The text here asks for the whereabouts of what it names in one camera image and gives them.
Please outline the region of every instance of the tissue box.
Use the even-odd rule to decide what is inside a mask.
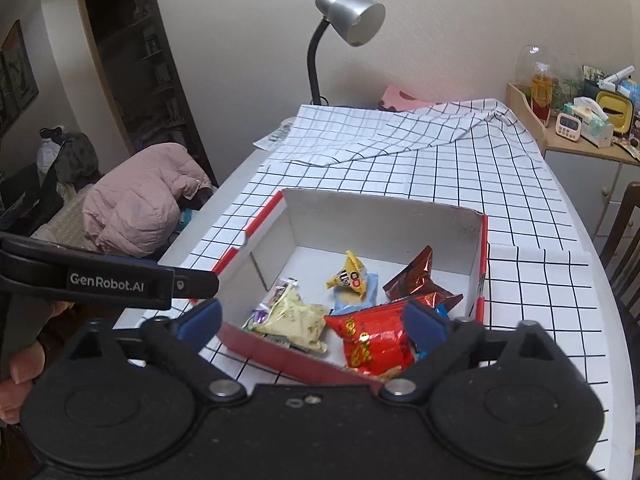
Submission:
[[[571,103],[564,104],[565,114],[580,119],[582,126],[580,135],[598,148],[608,148],[613,138],[613,124],[610,121],[603,121],[588,108],[576,106]]]

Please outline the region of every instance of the white wall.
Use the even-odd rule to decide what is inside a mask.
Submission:
[[[632,17],[632,46],[634,54],[634,66],[636,72],[632,77],[638,81],[640,80],[640,0],[630,0],[631,17]]]
[[[504,97],[520,48],[546,43],[583,62],[632,62],[628,0],[378,0],[386,22],[366,46],[329,30],[323,95],[373,105],[390,82],[420,98]],[[253,140],[308,102],[314,0],[158,0],[191,111],[219,181]]]
[[[0,171],[9,176],[36,161],[43,127],[78,128],[53,59],[40,0],[0,0],[0,42],[20,20],[27,54],[40,89],[0,141]]]
[[[80,130],[106,173],[129,157],[100,86],[80,19],[78,0],[42,0],[49,41]]]

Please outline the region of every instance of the human hand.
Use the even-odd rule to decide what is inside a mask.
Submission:
[[[51,317],[62,314],[71,304],[55,301]],[[11,379],[0,382],[0,418],[7,424],[20,422],[20,408],[33,388],[33,380],[44,368],[44,350],[37,341],[11,359]]]

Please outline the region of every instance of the doorway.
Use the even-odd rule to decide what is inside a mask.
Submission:
[[[178,142],[217,182],[204,151],[157,0],[78,0],[98,78],[131,154]]]

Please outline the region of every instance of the grid-patterned tablecloth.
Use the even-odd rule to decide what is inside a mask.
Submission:
[[[582,251],[555,180],[522,124],[494,100],[439,105],[418,114],[377,112],[372,117],[368,114],[373,110],[341,108],[340,118],[329,111],[336,121],[324,125],[305,122],[308,109],[301,108],[289,143],[274,152],[219,218],[212,219],[211,228],[182,266],[212,269],[229,247],[242,244],[242,229],[260,207],[286,187],[428,200],[484,212],[489,217],[490,242],[485,323],[508,329],[520,320],[534,319],[574,362],[606,411],[601,440],[590,461],[606,475],[612,393],[590,256]],[[463,121],[466,130],[459,128]],[[303,150],[300,139],[305,125],[307,134],[317,139],[307,142]],[[318,130],[324,134],[315,135],[314,128],[325,128]],[[401,140],[410,134],[412,145],[420,148],[393,144],[393,132],[399,132]],[[420,132],[416,140],[413,136]],[[341,133],[347,138],[338,142]],[[386,144],[379,144],[381,137]],[[358,142],[363,146],[354,152],[352,147]],[[385,153],[368,156],[378,148]],[[327,149],[338,162],[322,166],[328,160]],[[174,300],[173,305],[172,317],[190,307],[185,300]],[[156,314],[147,311],[143,319]],[[217,338],[201,355],[238,378],[249,391],[256,383],[294,382],[277,370],[233,354]]]

